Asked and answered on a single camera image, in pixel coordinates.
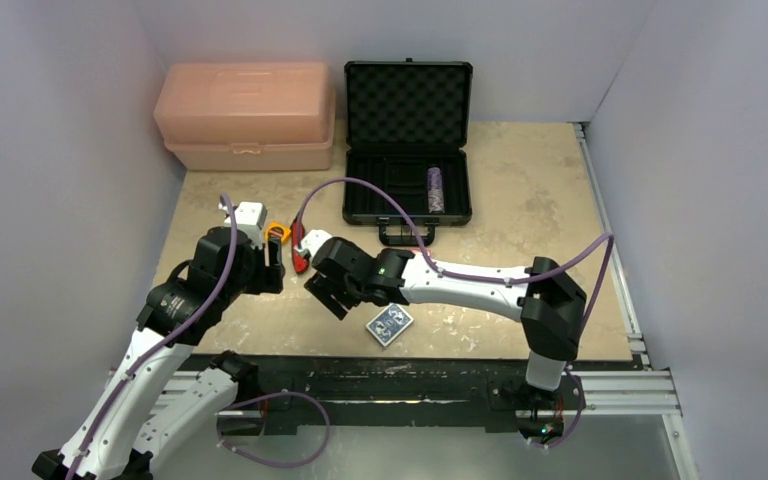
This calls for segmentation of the purple poker chip stack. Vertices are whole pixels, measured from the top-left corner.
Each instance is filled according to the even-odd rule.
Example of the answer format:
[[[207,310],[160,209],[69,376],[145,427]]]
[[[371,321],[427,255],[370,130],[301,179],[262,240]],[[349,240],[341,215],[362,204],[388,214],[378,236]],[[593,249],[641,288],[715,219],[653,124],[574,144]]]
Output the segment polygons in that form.
[[[445,212],[443,175],[439,167],[432,167],[427,171],[427,205],[430,213]]]

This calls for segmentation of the black poker set case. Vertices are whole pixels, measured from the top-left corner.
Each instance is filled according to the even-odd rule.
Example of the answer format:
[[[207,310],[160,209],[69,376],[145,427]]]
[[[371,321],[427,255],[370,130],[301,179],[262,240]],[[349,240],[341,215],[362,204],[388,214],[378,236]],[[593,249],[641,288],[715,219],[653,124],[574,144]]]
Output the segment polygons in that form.
[[[466,61],[350,61],[346,92],[346,184],[342,216],[375,226],[389,247],[433,244],[440,227],[472,219],[468,138],[473,67]],[[443,175],[445,212],[430,213],[427,171]]]

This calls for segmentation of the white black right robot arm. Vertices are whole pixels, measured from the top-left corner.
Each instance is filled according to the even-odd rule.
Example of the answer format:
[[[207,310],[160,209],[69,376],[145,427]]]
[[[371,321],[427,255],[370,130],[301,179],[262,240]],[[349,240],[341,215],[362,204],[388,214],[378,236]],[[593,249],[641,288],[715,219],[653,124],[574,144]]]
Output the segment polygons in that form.
[[[565,367],[578,356],[587,295],[550,258],[509,268],[428,264],[411,250],[385,248],[371,256],[321,230],[308,233],[297,250],[313,270],[306,290],[339,319],[361,303],[443,304],[521,324],[530,349],[521,392],[533,406],[559,396]]]

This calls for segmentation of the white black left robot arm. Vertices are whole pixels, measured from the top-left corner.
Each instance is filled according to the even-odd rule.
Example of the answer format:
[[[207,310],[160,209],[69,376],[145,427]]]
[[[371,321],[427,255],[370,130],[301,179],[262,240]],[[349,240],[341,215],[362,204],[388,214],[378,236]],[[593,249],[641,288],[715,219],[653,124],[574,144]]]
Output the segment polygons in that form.
[[[150,479],[164,454],[207,415],[252,405],[258,368],[219,354],[205,378],[161,414],[150,414],[167,383],[206,332],[241,295],[283,289],[281,242],[252,225],[210,229],[192,258],[155,286],[137,318],[124,357],[87,419],[60,448],[40,453],[41,479]]]

